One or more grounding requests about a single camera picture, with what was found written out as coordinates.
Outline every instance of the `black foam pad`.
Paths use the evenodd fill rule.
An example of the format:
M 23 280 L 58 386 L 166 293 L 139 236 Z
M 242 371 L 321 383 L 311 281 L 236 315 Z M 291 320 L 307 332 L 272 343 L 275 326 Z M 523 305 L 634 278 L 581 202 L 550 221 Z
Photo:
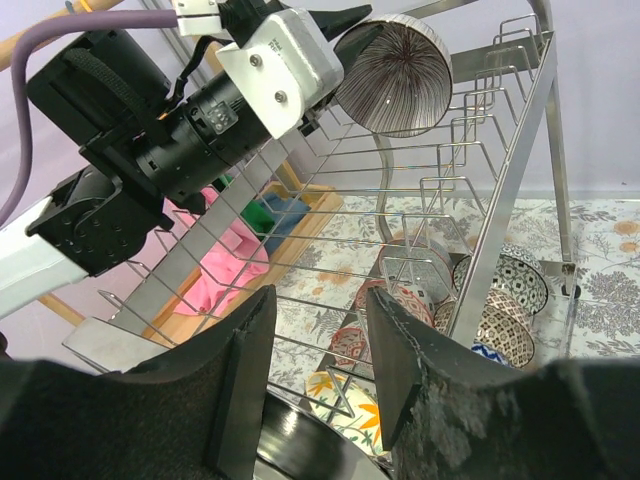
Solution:
M 214 327 L 124 374 L 0 361 L 0 478 L 245 480 L 229 472 L 246 465 L 216 453 L 225 444 L 212 442 L 214 425 L 243 424 L 223 400 L 251 397 L 244 404 L 257 414 L 243 424 L 249 453 L 238 451 L 251 473 L 275 319 L 275 291 L 265 287 Z M 252 335 L 259 341 L 243 351 Z M 234 357 L 245 366 L 237 361 L 243 354 L 262 368 L 230 369 Z M 242 392 L 233 391 L 238 385 Z
M 380 289 L 367 322 L 397 480 L 640 478 L 640 361 L 561 360 L 525 374 Z

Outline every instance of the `orange floral plate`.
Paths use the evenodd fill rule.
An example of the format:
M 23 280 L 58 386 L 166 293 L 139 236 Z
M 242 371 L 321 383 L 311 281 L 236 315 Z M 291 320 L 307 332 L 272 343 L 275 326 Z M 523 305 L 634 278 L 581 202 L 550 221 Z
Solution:
M 337 405 L 340 396 L 337 388 L 344 388 L 346 378 L 341 375 L 334 375 L 338 385 L 334 385 L 333 380 L 327 372 L 315 372 L 305 384 L 307 395 L 324 404 Z M 335 413 L 330 425 L 355 443 L 363 452 L 371 456 L 383 455 L 382 439 L 380 438 L 380 413 L 378 403 L 368 395 L 361 387 L 351 383 L 346 391 L 349 405 L 353 409 L 354 417 Z M 329 420 L 331 410 L 317 405 L 313 402 L 311 409 L 313 413 L 326 422 Z M 337 408 L 343 412 L 348 412 L 344 402 L 340 402 Z

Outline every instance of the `green object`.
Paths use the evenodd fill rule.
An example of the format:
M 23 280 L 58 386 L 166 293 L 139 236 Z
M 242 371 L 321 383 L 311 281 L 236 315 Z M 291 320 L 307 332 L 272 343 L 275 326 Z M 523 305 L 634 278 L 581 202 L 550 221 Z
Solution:
M 219 189 L 219 191 L 222 191 L 229 186 L 231 180 L 233 180 L 233 177 L 231 175 L 225 174 L 218 180 L 222 184 L 222 188 Z M 240 216 L 244 218 L 244 220 L 251 226 L 251 228 L 253 228 L 253 231 L 257 234 L 269 233 L 275 225 L 275 222 L 273 221 L 271 216 L 269 216 L 269 214 L 265 212 L 264 208 L 262 208 L 260 204 L 255 200 L 251 200 L 249 202 L 245 209 L 240 213 Z M 264 236 L 262 235 L 256 236 L 259 240 L 262 240 L 264 238 Z

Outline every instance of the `ceramic bowl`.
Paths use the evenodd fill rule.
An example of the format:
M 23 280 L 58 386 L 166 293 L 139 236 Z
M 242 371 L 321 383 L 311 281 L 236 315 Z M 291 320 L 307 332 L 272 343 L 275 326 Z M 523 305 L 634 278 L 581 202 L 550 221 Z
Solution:
M 436 304 L 433 303 L 431 296 L 424 287 L 415 283 L 403 283 L 402 288 L 409 290 L 418 297 L 418 299 L 427 306 L 429 313 L 431 314 L 431 318 L 433 318 L 433 314 L 436 313 Z
M 442 305 L 435 315 L 435 328 L 445 333 L 455 302 Z M 527 365 L 535 354 L 535 344 L 527 329 L 510 315 L 485 305 L 476 334 L 477 342 L 483 343 L 502 356 L 514 367 Z
M 366 309 L 367 290 L 373 287 L 380 287 L 386 290 L 387 282 L 386 280 L 369 280 L 364 282 L 358 290 L 358 293 L 356 293 L 355 307 L 357 309 Z M 428 303 L 425 304 L 415 293 L 401 285 L 396 285 L 392 296 L 407 312 L 430 327 L 433 327 L 433 314 L 428 306 L 429 304 L 433 305 L 433 303 L 428 297 L 426 298 Z
M 333 337 L 331 337 L 329 350 L 346 357 L 371 363 L 371 352 L 369 351 L 367 334 L 359 327 L 344 327 L 334 333 Z M 336 365 L 340 367 L 349 368 L 356 365 L 356 371 L 363 372 L 368 376 L 373 376 L 373 369 L 369 365 L 363 365 L 362 363 L 356 364 L 356 362 L 347 360 L 346 358 L 335 357 L 335 359 Z
M 338 388 L 344 388 L 345 377 L 335 375 L 339 385 L 334 385 L 327 372 L 315 372 L 305 383 L 306 394 L 323 404 L 335 406 L 340 399 Z M 355 383 L 351 383 L 345 392 L 345 396 L 354 411 L 355 417 L 336 413 L 333 415 L 331 425 L 342 435 L 355 443 L 362 451 L 371 456 L 378 456 L 384 453 L 382 449 L 382 439 L 380 438 L 380 413 L 378 403 Z M 327 422 L 331 415 L 331 410 L 318 405 L 311 404 L 311 410 L 321 420 Z M 347 411 L 344 402 L 340 402 L 338 407 L 342 411 Z
M 382 32 L 347 72 L 336 99 L 347 115 L 373 133 L 421 135 L 442 120 L 451 103 L 451 56 L 428 25 L 401 14 L 361 22 L 344 34 L 335 50 L 380 25 Z
M 489 289 L 486 305 L 508 314 L 516 322 L 531 331 L 531 317 L 520 303 L 505 290 Z
M 466 256 L 455 266 L 453 282 L 457 289 L 462 288 L 470 263 L 471 257 Z M 528 315 L 539 313 L 549 300 L 540 262 L 524 248 L 511 243 L 502 247 L 492 285 L 509 293 Z
M 413 245 L 414 239 L 409 238 L 410 244 Z M 424 243 L 416 243 L 411 248 L 411 252 L 407 253 L 405 239 L 398 239 L 389 242 L 382 248 L 378 256 L 378 267 L 383 274 L 386 266 L 386 274 L 391 279 L 397 278 L 403 260 L 385 260 L 385 258 L 412 258 L 418 260 L 429 260 L 431 263 L 414 261 L 407 262 L 402 272 L 402 280 L 420 285 L 425 288 L 429 297 L 435 304 L 442 303 L 449 298 L 449 289 L 453 287 L 452 271 L 453 261 L 447 250 L 438 242 L 431 241 L 431 245 Z M 413 266 L 414 278 L 411 278 L 410 264 Z
M 484 358 L 486 358 L 487 360 L 491 360 L 492 362 L 499 363 L 500 365 L 504 365 L 506 367 L 511 366 L 511 364 L 507 361 L 506 358 L 504 358 L 504 356 L 500 352 L 486 346 L 482 342 L 473 342 L 471 351 L 477 353 L 478 355 L 482 355 Z

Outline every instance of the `black strap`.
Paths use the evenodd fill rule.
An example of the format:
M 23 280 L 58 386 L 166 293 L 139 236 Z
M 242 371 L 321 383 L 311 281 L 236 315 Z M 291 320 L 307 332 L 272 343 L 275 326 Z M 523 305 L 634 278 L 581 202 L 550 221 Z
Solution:
M 73 48 L 64 54 L 64 59 L 109 89 L 133 113 L 147 136 L 156 144 L 161 145 L 171 139 L 162 124 L 149 112 L 144 99 L 91 52 L 84 48 Z
M 189 75 L 191 75 L 196 68 L 202 63 L 202 59 L 204 58 L 205 53 L 207 53 L 207 49 L 209 45 L 213 42 L 218 42 L 222 46 L 229 45 L 232 43 L 229 40 L 225 40 L 224 38 L 216 38 L 209 35 L 205 35 L 200 37 L 198 42 L 196 43 L 196 47 L 193 50 L 193 54 L 191 55 L 191 59 L 189 63 L 187 63 L 180 73 L 180 76 L 176 79 L 174 87 L 173 87 L 173 95 L 167 102 L 166 110 L 173 110 L 178 106 L 178 104 L 184 99 L 184 88 L 189 82 Z

